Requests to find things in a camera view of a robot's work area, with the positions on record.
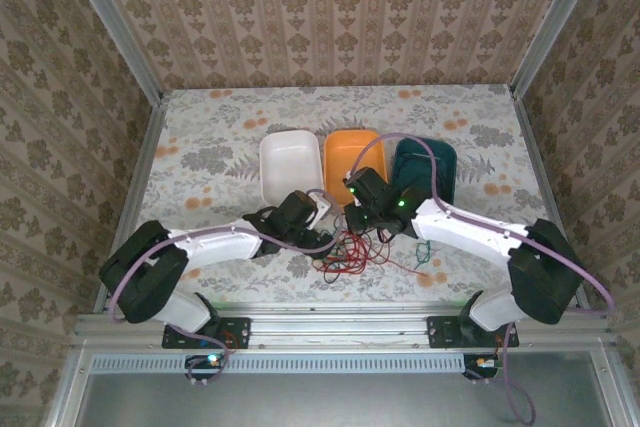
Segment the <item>aluminium side rail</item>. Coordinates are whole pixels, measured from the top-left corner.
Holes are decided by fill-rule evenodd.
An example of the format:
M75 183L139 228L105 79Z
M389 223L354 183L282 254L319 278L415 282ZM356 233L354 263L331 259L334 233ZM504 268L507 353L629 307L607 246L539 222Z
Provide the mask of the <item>aluminium side rail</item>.
M567 237L525 106L516 97L513 98L513 104L548 219Z
M170 100L171 92L165 93L152 109L109 255L113 255L136 229Z

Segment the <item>floral tablecloth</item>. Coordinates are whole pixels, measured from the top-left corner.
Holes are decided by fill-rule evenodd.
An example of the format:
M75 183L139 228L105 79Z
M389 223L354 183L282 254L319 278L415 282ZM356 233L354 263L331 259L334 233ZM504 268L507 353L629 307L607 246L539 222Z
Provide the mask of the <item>floral tablecloth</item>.
M444 85L176 91L138 221L195 229L259 210L260 142L297 129L318 140L346 129L441 139L458 156L456 206L518 224L548 216L507 87ZM331 279L284 250L198 268L180 285L217 305L418 303L463 302L505 278L456 248L400 237L388 263L357 275Z

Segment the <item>small controller board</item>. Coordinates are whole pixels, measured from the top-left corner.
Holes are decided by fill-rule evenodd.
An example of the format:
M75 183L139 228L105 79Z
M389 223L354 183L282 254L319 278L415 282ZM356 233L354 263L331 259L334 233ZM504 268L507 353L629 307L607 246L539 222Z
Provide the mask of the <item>small controller board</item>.
M464 371L462 375L472 381L487 383L496 377L502 369L502 362L496 356L484 356L479 354L464 354Z
M222 354L189 356L185 359L185 376L191 385L209 385L226 368Z

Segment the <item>white plastic bin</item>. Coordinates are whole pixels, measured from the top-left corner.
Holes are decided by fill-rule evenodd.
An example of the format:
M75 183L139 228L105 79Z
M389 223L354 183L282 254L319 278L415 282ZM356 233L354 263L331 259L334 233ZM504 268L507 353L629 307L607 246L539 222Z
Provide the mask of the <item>white plastic bin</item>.
M306 130L268 134L259 146L261 195L278 206L295 190L323 189L319 142Z

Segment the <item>aluminium frame post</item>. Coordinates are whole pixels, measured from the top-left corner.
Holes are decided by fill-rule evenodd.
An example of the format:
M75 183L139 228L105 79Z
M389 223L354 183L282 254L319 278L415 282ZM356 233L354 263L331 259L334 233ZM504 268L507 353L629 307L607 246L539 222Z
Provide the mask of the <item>aluminium frame post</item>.
M163 89L143 54L141 44L127 25L123 8L117 5L116 0L89 1L151 107L156 109L161 104Z
M578 1L553 0L551 2L510 83L511 93L516 99L521 99L531 86Z

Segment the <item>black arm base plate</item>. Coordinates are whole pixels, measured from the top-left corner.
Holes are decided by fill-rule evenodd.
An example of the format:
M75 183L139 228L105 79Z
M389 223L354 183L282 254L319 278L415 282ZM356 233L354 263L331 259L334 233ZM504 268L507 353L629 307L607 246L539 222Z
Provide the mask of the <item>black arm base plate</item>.
M251 319L248 317L221 317L205 324L196 335L212 337L230 350L247 349L251 334ZM205 339L193 338L176 332L169 326L164 328L162 347L165 349L210 349L216 345Z
M506 325L487 331L471 320L462 320L458 316L429 316L426 328L431 348L494 348L504 340L507 340L509 347L520 345L515 327L507 335Z

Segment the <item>aluminium front rail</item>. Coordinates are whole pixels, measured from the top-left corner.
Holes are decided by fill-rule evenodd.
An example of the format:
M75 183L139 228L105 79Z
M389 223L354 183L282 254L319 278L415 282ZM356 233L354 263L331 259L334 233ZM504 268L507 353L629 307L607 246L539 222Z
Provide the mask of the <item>aluminium front rail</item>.
M251 319L250 353L405 353L429 349L428 318L454 316L460 310L446 303L235 304L219 313ZM556 325L524 319L516 328L518 353L592 351L616 344L608 322L588 314L566 313ZM114 323L106 314L81 315L72 344L105 351L158 352L163 331L157 321Z

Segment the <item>grey metal sheet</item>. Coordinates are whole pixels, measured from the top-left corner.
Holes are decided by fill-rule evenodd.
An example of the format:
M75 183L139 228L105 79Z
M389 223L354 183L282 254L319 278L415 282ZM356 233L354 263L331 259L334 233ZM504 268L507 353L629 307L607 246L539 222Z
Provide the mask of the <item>grey metal sheet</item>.
M511 354L508 373L102 373L72 360L45 427L640 427L618 359Z

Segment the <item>dark green plastic bin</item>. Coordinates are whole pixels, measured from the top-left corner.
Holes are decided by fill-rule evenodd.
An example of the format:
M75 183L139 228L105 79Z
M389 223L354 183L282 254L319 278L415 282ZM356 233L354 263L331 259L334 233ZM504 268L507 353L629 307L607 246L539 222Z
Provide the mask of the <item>dark green plastic bin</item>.
M421 141L434 154L438 197L446 203L453 204L457 171L457 154L454 148L436 139L422 138ZM391 185L401 191L413 188L431 197L431 177L431 156L424 147L412 139L400 140L394 154Z

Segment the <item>orange plastic bin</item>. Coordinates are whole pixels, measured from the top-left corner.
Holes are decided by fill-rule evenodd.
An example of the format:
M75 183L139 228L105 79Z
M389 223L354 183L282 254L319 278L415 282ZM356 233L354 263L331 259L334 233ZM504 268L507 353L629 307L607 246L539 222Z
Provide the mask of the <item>orange plastic bin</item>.
M324 183L326 191L341 207L353 200L353 196L344 186L343 179L353 167L361 151L378 137L379 134L371 130L339 130L327 136L323 157ZM384 145L377 143L369 149L358 167L371 167L387 181Z

